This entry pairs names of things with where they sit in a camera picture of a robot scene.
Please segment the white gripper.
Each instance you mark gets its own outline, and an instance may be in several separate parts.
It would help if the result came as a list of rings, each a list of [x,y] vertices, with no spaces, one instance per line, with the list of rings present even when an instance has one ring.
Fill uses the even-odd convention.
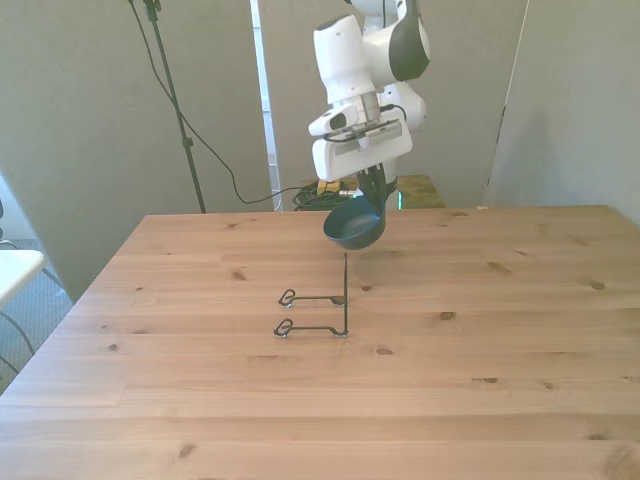
[[[386,201],[389,193],[381,163],[407,154],[412,146],[408,126],[403,118],[399,118],[361,139],[348,142],[316,140],[312,157],[320,180],[333,182],[358,172],[358,188],[363,196],[369,202]]]

